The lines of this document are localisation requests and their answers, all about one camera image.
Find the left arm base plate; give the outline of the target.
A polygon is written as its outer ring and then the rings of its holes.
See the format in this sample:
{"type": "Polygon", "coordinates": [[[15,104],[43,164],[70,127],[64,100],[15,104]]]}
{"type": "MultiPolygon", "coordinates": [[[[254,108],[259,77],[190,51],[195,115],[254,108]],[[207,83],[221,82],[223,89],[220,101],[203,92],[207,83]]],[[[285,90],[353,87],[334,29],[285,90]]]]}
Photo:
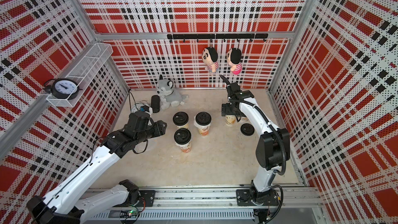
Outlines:
{"type": "Polygon", "coordinates": [[[155,193],[155,190],[136,190],[131,194],[130,204],[136,207],[152,207],[155,193]]]}

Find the paper milk tea cup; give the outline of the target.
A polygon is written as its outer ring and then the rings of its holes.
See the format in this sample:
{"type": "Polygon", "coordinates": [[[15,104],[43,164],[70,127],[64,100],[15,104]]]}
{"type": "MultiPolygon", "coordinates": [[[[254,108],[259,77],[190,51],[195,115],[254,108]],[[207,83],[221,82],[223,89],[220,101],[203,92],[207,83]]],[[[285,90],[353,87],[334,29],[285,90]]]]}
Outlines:
{"type": "Polygon", "coordinates": [[[187,129],[189,127],[189,123],[187,122],[185,124],[175,124],[175,126],[179,129],[182,129],[182,128],[187,129]]]}

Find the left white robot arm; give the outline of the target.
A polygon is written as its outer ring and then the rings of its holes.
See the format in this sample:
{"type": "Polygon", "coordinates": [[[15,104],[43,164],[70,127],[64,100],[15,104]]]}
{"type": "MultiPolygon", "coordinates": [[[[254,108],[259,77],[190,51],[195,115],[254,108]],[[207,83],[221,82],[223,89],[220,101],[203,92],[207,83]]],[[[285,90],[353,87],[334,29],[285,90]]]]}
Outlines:
{"type": "Polygon", "coordinates": [[[109,133],[102,144],[74,173],[45,196],[27,203],[34,224],[81,224],[96,214],[126,200],[138,201],[139,187],[128,179],[94,197],[82,199],[90,186],[112,165],[140,143],[166,133],[166,122],[153,121],[145,112],[129,115],[127,124],[109,133]]]}

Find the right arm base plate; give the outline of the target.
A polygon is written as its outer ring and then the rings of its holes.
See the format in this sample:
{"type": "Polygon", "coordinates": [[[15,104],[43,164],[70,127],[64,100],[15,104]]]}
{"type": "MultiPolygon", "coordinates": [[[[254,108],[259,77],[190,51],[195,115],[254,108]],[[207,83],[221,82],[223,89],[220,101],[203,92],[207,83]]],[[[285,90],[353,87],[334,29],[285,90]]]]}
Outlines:
{"type": "Polygon", "coordinates": [[[236,190],[238,206],[278,206],[279,196],[276,190],[270,189],[266,192],[257,192],[256,189],[236,190]]]}

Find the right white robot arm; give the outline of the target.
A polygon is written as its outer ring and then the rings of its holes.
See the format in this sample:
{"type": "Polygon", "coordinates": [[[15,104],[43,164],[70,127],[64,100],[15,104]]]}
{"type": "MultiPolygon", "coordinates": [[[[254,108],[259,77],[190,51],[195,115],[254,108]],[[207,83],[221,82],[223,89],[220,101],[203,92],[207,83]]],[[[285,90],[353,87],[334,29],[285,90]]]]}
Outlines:
{"type": "Polygon", "coordinates": [[[259,136],[256,147],[259,169],[251,182],[248,197],[238,201],[260,206],[279,204],[273,181],[276,175],[286,173],[290,159],[290,134],[266,116],[249,90],[242,91],[237,82],[231,83],[224,76],[221,78],[227,85],[228,94],[228,103],[222,104],[221,115],[246,117],[259,136]]]}

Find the black cup lid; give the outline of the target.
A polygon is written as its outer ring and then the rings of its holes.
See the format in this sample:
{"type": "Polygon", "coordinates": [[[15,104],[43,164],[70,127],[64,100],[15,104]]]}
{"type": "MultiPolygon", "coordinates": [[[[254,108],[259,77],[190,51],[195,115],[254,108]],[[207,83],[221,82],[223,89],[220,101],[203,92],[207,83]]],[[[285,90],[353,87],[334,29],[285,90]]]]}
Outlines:
{"type": "Polygon", "coordinates": [[[174,134],[174,141],[177,145],[186,145],[192,139],[191,132],[186,128],[178,129],[174,134]]]}
{"type": "Polygon", "coordinates": [[[245,136],[252,136],[255,132],[253,125],[245,123],[241,125],[240,131],[245,136]]]}
{"type": "Polygon", "coordinates": [[[173,123],[175,124],[185,124],[189,122],[189,116],[187,113],[185,112],[177,112],[174,116],[173,116],[173,123]]]}
{"type": "Polygon", "coordinates": [[[199,112],[195,116],[195,123],[199,126],[207,126],[211,124],[211,115],[208,112],[199,112]]]}

